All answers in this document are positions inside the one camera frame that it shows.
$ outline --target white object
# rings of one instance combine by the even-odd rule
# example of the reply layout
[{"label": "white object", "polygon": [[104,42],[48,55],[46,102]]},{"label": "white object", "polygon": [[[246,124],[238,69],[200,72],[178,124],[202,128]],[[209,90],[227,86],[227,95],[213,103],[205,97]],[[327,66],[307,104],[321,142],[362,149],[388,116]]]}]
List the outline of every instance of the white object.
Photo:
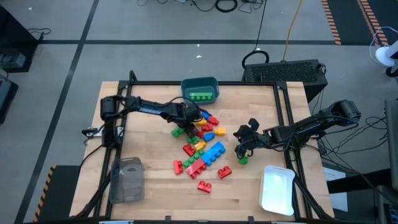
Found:
[{"label": "white object", "polygon": [[376,59],[382,65],[391,67],[394,65],[394,59],[390,58],[387,53],[391,49],[391,47],[381,47],[376,50]]},{"label": "white object", "polygon": [[259,204],[264,210],[293,215],[292,189],[294,172],[276,166],[266,166],[261,176]]},{"label": "white object", "polygon": [[[346,174],[344,172],[329,169],[326,167],[323,168],[323,173],[325,174],[327,181],[337,180],[346,177]],[[347,193],[331,194],[330,201],[331,201],[331,206],[334,209],[348,212]]]},{"label": "white object", "polygon": [[376,51],[376,53],[375,53],[377,60],[375,60],[375,59],[372,57],[372,53],[371,53],[371,47],[372,47],[372,45],[373,45],[373,43],[374,43],[374,39],[376,38],[376,35],[379,33],[379,31],[382,30],[382,29],[390,29],[390,30],[392,30],[393,32],[395,32],[396,34],[398,34],[398,31],[396,31],[395,29],[393,29],[393,28],[391,28],[391,27],[388,27],[388,26],[382,26],[382,27],[378,28],[378,30],[376,30],[376,32],[373,34],[372,42],[371,42],[371,44],[369,45],[369,57],[372,59],[372,61],[378,63],[378,64],[381,65],[381,66],[388,66],[388,67],[391,67],[392,65],[386,65],[386,64],[384,64],[384,63],[390,64],[390,62],[389,62],[388,60],[386,60],[386,58],[387,58],[387,57],[391,57],[391,55],[393,55],[394,53],[396,53],[396,52],[398,51],[398,44],[397,44],[398,42],[395,42],[395,43],[391,46],[390,49],[389,49],[389,48],[382,49],[382,48],[384,48],[384,47],[388,47],[388,46],[384,46],[384,47],[381,47],[382,50],[380,50],[379,52],[377,52],[377,51],[379,50],[379,49],[378,49],[378,50]]}]

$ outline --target white container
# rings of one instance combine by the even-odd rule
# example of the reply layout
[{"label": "white container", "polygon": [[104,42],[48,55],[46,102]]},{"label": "white container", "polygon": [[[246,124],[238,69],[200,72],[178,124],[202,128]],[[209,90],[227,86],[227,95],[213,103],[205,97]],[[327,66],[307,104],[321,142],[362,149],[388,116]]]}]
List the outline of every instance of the white container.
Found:
[{"label": "white container", "polygon": [[261,176],[260,207],[270,212],[293,215],[294,176],[294,172],[290,169],[266,166]]}]

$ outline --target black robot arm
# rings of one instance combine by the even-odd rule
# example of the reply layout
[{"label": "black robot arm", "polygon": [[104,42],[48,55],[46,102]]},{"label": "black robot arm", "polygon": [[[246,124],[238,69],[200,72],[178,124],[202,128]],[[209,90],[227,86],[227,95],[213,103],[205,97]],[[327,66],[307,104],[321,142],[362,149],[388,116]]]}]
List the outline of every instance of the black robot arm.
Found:
[{"label": "black robot arm", "polygon": [[358,125],[361,113],[352,101],[343,100],[333,103],[329,108],[319,111],[317,114],[305,118],[289,126],[276,126],[263,130],[262,134],[257,133],[259,123],[251,118],[249,124],[242,125],[234,136],[237,137],[240,145],[236,146],[235,152],[239,159],[242,159],[247,151],[258,147],[285,151],[289,147],[302,147],[311,136],[317,135],[321,138],[325,130],[334,126]]},{"label": "black robot arm", "polygon": [[[124,102],[124,109],[116,111],[117,104]],[[116,119],[122,118],[130,112],[154,114],[162,117],[168,123],[173,122],[183,128],[191,138],[198,134],[193,122],[201,120],[198,106],[187,106],[185,103],[156,103],[141,99],[139,96],[107,96],[101,99],[101,119],[104,121],[103,146],[117,147],[120,142],[116,129]]]}]

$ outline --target lego brick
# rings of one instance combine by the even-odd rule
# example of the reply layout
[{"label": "lego brick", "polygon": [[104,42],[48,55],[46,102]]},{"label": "lego brick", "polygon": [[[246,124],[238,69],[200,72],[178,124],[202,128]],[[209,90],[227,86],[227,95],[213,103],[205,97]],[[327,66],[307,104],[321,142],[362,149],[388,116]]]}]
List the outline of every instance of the lego brick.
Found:
[{"label": "lego brick", "polygon": [[190,138],[189,136],[187,136],[188,143],[197,144],[199,142],[199,140],[200,140],[200,138],[198,136],[195,136],[193,138]]},{"label": "lego brick", "polygon": [[214,133],[207,133],[204,135],[203,139],[205,140],[205,142],[208,142],[212,140],[214,137],[215,137]]},{"label": "lego brick", "polygon": [[193,164],[193,162],[195,162],[195,160],[199,159],[202,155],[204,155],[204,153],[205,153],[205,151],[203,149],[200,149],[199,151],[194,153],[193,156],[191,156],[189,159],[187,159],[182,165],[185,168],[187,168],[188,166]]},{"label": "lego brick", "polygon": [[239,160],[239,164],[246,165],[249,162],[249,154],[246,153],[242,159]]},{"label": "lego brick", "polygon": [[195,145],[195,149],[197,151],[199,151],[200,149],[203,149],[205,146],[206,146],[206,143],[201,141],[201,142],[199,142],[198,144]]},{"label": "lego brick", "polygon": [[217,142],[216,144],[214,144],[214,146],[207,150],[204,155],[201,156],[201,159],[205,162],[206,165],[210,166],[224,152],[224,145],[221,142]]},{"label": "lego brick", "polygon": [[242,165],[246,165],[248,162],[249,162],[249,158],[246,156],[239,160],[239,164],[242,164]]},{"label": "lego brick", "polygon": [[218,170],[218,176],[220,177],[220,179],[230,174],[232,174],[232,170],[228,166],[224,166],[224,168]]},{"label": "lego brick", "polygon": [[174,161],[174,172],[175,172],[175,174],[182,173],[182,162],[181,161]]},{"label": "lego brick", "polygon": [[203,170],[206,169],[206,164],[202,159],[197,159],[192,165],[185,169],[191,178],[195,178],[197,175],[201,174]]},{"label": "lego brick", "polygon": [[175,128],[175,129],[173,129],[173,131],[172,131],[172,135],[173,135],[175,138],[179,137],[182,133],[184,133],[184,129],[182,129],[182,128]]},{"label": "lego brick", "polygon": [[214,129],[214,133],[216,135],[225,135],[226,130],[225,130],[225,128],[216,128],[216,129]]},{"label": "lego brick", "polygon": [[206,132],[212,131],[213,130],[213,125],[212,124],[205,124],[205,125],[203,125],[201,127],[201,130],[202,131],[206,131]]},{"label": "lego brick", "polygon": [[198,136],[199,138],[203,138],[204,135],[205,135],[205,133],[204,133],[203,131],[198,131],[197,136]]},{"label": "lego brick", "polygon": [[190,144],[184,145],[182,149],[188,154],[188,156],[193,156],[195,153],[195,149],[192,148]]},{"label": "lego brick", "polygon": [[201,112],[201,115],[203,116],[203,118],[205,118],[206,120],[210,118],[210,114],[206,113],[206,112]]},{"label": "lego brick", "polygon": [[203,126],[207,124],[207,121],[205,119],[202,119],[201,121],[195,122],[195,125]]},{"label": "lego brick", "polygon": [[215,118],[215,117],[213,117],[213,116],[211,116],[211,117],[209,117],[209,119],[207,120],[210,124],[212,124],[212,125],[218,125],[218,120],[217,120],[217,118]]},{"label": "lego brick", "polygon": [[202,190],[204,192],[210,193],[211,192],[211,183],[205,183],[203,180],[201,180],[198,184],[198,189]]}]

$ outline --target wooden tabletop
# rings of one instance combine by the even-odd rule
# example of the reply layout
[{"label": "wooden tabletop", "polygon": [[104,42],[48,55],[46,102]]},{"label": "wooden tabletop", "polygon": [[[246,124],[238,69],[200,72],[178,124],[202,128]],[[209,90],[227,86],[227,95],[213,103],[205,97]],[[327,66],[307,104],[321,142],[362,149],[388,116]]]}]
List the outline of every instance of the wooden tabletop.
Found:
[{"label": "wooden tabletop", "polygon": [[[100,99],[115,95],[118,82],[103,82],[93,118],[93,126],[103,124],[100,118]],[[288,83],[290,104],[294,120],[310,116],[302,83]],[[134,96],[145,100],[167,102],[180,95],[180,86],[136,85]],[[283,104],[285,122],[287,122]],[[294,217],[267,212],[259,206],[261,173],[265,166],[285,167],[284,155],[270,149],[256,149],[247,165],[238,163],[234,148],[238,140],[232,135],[240,125],[250,118],[260,123],[259,130],[277,126],[277,111],[271,86],[220,86],[220,96],[212,105],[203,105],[220,121],[219,127],[226,128],[227,135],[216,136],[205,148],[221,141],[226,152],[212,166],[191,179],[185,172],[174,174],[173,160],[185,161],[187,154],[182,150],[185,136],[171,135],[176,125],[167,123],[159,116],[144,113],[130,113],[127,117],[122,158],[139,157],[144,165],[144,199],[134,203],[120,203],[113,206],[112,219],[163,220],[171,215],[172,220],[247,220],[253,216],[257,221],[293,220]],[[88,141],[85,156],[101,144],[100,138]],[[309,144],[317,146],[316,141]],[[93,154],[84,164],[76,187],[70,215],[77,214],[98,188],[105,150]],[[330,204],[322,162],[318,151],[307,147],[302,149],[302,162],[307,187],[323,209],[334,217]],[[233,173],[220,180],[217,170],[229,166]],[[197,190],[200,180],[210,182],[211,193]],[[109,190],[103,197],[101,214],[104,214]],[[301,216],[305,216],[302,195],[298,198]]]}]

